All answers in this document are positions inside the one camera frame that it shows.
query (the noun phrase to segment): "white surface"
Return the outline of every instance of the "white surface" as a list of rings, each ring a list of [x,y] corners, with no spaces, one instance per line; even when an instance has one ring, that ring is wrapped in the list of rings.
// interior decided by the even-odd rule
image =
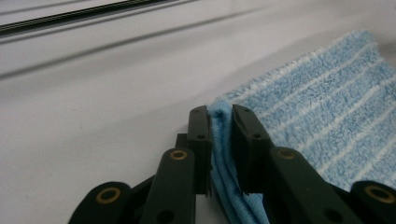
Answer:
[[[0,24],[109,2],[4,13],[55,3],[2,1]],[[140,183],[192,108],[349,31],[396,66],[394,1],[172,4],[0,39],[0,223],[67,223],[97,185]],[[226,222],[204,197],[196,220]]]

